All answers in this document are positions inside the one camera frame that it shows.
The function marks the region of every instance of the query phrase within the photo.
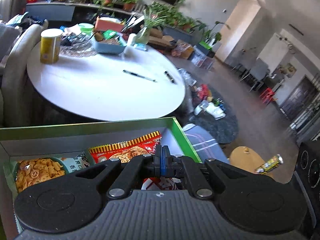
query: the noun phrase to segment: blue plaid cloth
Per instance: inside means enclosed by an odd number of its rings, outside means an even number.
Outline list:
[[[194,124],[187,124],[183,130],[203,163],[205,159],[214,158],[230,164],[215,138],[205,129]]]

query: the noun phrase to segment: blue plastic basket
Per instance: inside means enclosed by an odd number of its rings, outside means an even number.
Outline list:
[[[106,53],[106,54],[120,54],[124,51],[125,47],[127,46],[127,43],[122,38],[122,33],[118,33],[120,35],[120,42],[121,45],[113,45],[113,44],[106,44],[96,41],[95,36],[93,36],[92,39],[92,46],[98,53]]]

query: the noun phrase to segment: screw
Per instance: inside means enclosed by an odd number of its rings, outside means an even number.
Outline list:
[[[120,197],[124,194],[124,190],[121,188],[113,188],[109,190],[109,195],[111,197]]]
[[[157,197],[163,197],[163,196],[164,196],[164,193],[163,193],[163,192],[158,192],[158,193],[156,194],[156,196],[157,196]]]
[[[202,188],[197,191],[199,197],[209,197],[212,195],[212,191],[207,188]]]

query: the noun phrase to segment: yellow canister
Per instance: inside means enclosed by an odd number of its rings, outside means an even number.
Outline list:
[[[47,29],[41,33],[40,61],[42,63],[51,64],[58,61],[62,33],[60,29]]]

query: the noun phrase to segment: dining table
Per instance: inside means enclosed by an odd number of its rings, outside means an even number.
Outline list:
[[[79,116],[99,121],[163,117],[183,102],[185,83],[170,60],[147,48],[127,46],[119,55],[60,55],[56,63],[44,64],[38,43],[28,57],[27,72],[42,97]]]

